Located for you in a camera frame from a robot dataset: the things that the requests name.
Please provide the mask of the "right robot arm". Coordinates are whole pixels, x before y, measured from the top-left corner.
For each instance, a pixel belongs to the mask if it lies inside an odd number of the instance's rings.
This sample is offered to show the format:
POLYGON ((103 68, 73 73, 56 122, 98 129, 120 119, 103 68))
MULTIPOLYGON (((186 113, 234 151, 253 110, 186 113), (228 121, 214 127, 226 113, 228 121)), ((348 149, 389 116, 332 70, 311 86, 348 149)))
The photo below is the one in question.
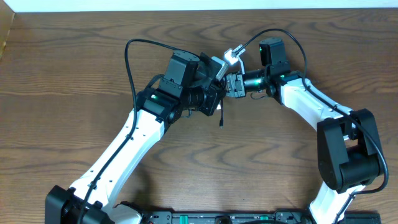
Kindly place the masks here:
POLYGON ((229 97, 264 91, 266 96, 295 111, 317 132, 318 170, 323 183, 309 205, 307 223, 339 223, 358 195, 382 191, 389 170, 382 152, 374 115, 352 110, 321 91, 300 71, 293 71, 280 38, 260 41, 263 68, 228 74, 229 97))

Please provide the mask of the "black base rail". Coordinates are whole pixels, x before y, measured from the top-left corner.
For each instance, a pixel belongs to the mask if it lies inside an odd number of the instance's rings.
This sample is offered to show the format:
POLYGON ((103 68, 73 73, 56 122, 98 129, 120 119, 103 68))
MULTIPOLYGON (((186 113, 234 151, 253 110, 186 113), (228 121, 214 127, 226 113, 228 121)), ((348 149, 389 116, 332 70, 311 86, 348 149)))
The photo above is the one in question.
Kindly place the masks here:
POLYGON ((196 223, 315 223, 307 212, 279 210, 271 213, 177 213, 149 212, 142 218, 144 224, 196 224, 196 223))

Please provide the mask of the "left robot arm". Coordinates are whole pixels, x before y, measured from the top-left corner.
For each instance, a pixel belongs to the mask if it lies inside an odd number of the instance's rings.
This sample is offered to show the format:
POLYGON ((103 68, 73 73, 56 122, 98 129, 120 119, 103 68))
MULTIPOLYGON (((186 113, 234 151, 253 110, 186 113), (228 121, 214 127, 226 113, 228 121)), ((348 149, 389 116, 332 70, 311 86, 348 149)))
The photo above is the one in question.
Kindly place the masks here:
POLYGON ((228 64, 217 57, 176 50, 164 74, 136 95, 122 130, 99 159, 68 189, 54 186, 45 199, 46 223, 141 223, 143 212, 115 201, 148 150, 184 110, 211 116, 225 96, 228 64))

